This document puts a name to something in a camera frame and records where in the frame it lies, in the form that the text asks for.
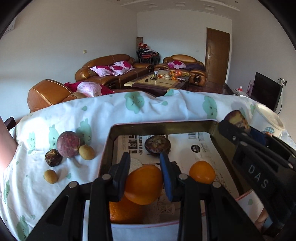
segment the television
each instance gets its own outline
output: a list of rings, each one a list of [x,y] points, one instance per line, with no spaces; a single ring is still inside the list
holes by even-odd
[[[256,72],[250,98],[266,105],[274,112],[277,109],[283,87],[270,78]]]

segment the orange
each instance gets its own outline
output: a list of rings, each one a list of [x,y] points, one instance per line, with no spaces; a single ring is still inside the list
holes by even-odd
[[[111,223],[140,224],[144,218],[144,206],[135,204],[125,196],[119,202],[109,202]]]
[[[160,196],[162,188],[163,176],[159,168],[146,165],[127,177],[124,195],[134,203],[148,205]]]
[[[189,176],[199,183],[211,184],[216,178],[216,173],[209,163],[198,161],[191,166]]]

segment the door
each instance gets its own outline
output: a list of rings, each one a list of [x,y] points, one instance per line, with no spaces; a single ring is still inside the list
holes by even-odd
[[[207,28],[205,68],[207,81],[224,84],[228,69],[230,34]]]

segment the dark purple blanket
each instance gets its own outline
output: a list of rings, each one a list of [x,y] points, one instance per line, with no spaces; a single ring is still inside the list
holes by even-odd
[[[191,71],[191,70],[194,70],[194,69],[205,71],[205,67],[202,66],[201,64],[188,64],[188,65],[186,65],[185,69],[188,70],[188,71]]]

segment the wall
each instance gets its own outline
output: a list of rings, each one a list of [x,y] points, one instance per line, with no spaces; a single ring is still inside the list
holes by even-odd
[[[29,89],[43,79],[75,82],[87,61],[136,57],[136,13],[104,0],[34,0],[0,40],[0,115],[30,112]]]
[[[160,53],[161,61],[173,54],[186,54],[205,63],[207,28],[230,33],[230,66],[231,19],[211,13],[181,9],[138,13],[138,36],[144,37],[144,43]]]
[[[240,14],[233,19],[233,46],[228,85],[247,90],[255,73],[277,81],[288,81],[283,89],[280,117],[296,138],[296,50],[276,18],[257,0],[242,2]]]

